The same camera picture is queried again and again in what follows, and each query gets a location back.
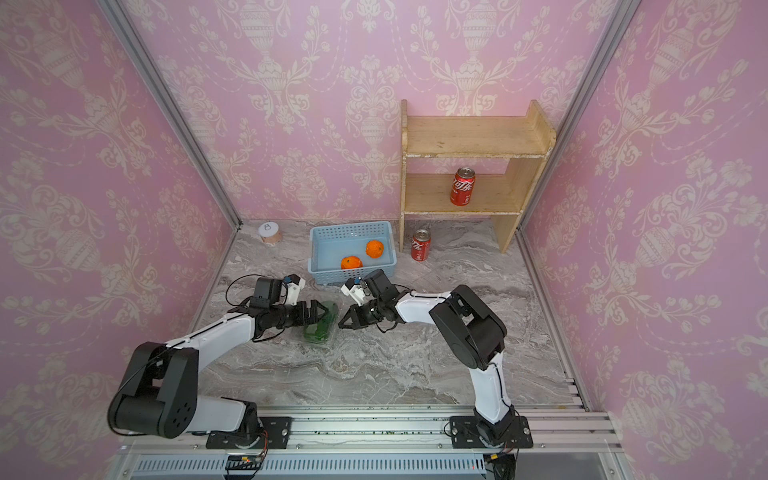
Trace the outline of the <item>clear plastic green fruit clamshell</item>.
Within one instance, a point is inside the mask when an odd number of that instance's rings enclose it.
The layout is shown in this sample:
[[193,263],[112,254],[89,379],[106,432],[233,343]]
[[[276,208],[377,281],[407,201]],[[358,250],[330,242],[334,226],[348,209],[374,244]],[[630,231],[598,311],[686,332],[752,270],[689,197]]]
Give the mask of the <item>clear plastic green fruit clamshell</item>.
[[339,307],[336,302],[323,301],[316,310],[317,322],[304,327],[303,339],[311,344],[323,344],[331,336],[331,331],[337,321]]

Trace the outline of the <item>orange fruit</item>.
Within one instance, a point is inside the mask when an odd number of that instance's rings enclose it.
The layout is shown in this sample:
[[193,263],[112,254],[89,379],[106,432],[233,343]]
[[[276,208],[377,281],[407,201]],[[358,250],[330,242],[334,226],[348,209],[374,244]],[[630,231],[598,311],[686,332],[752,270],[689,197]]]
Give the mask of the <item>orange fruit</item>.
[[340,268],[342,270],[360,269],[363,267],[364,264],[362,260],[357,256],[344,257],[340,262]]
[[365,253],[369,258],[378,259],[384,252],[384,244],[379,240],[371,240],[366,244]]

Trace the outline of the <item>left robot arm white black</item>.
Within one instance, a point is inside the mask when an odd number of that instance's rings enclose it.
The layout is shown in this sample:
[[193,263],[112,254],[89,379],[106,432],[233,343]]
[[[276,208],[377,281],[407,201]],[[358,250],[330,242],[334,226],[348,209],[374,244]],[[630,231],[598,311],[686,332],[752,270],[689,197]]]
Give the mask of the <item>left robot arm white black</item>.
[[266,332],[319,323],[330,313],[317,300],[299,298],[297,275],[260,277],[251,296],[231,304],[218,321],[167,342],[145,342],[132,353],[106,414],[119,436],[227,435],[239,448],[268,445],[268,433],[249,401],[199,394],[199,375],[231,350],[265,340]]

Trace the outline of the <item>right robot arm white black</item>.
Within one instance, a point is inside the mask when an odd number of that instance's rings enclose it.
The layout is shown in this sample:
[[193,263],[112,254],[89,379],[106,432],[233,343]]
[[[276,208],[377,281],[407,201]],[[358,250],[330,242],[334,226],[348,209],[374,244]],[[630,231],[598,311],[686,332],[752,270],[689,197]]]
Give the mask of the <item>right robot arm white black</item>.
[[354,300],[341,329],[358,330],[383,321],[435,326],[472,380],[477,431],[491,446],[530,448],[527,420],[510,400],[503,378],[507,329],[500,317],[468,286],[449,292],[416,293],[390,282],[381,269],[346,281],[341,291]]

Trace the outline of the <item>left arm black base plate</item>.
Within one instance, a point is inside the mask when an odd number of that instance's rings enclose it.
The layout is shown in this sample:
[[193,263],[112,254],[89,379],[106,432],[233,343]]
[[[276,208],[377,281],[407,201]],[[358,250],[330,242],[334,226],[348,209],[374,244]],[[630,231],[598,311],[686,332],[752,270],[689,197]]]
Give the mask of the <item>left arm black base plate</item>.
[[293,419],[286,416],[244,420],[232,432],[213,431],[206,441],[209,450],[284,450],[290,439]]

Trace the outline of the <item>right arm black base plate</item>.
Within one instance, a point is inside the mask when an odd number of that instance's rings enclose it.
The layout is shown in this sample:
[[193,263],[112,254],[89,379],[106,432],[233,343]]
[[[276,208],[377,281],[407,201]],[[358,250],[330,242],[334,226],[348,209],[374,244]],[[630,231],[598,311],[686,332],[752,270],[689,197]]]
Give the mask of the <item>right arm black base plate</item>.
[[492,424],[479,415],[452,416],[444,428],[454,449],[530,449],[534,446],[528,419],[509,413]]

